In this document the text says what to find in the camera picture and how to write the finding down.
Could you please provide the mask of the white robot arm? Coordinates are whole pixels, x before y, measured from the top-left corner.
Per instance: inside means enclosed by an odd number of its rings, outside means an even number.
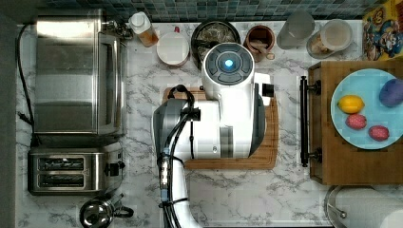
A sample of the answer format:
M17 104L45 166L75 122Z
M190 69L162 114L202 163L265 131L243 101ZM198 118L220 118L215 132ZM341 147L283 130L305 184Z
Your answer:
M255 62L245 47L212 47L202 62L201 80L203 100L176 85L152 116L164 228L202 228L189 208L186 161L249 158L266 131L263 84L255 81Z

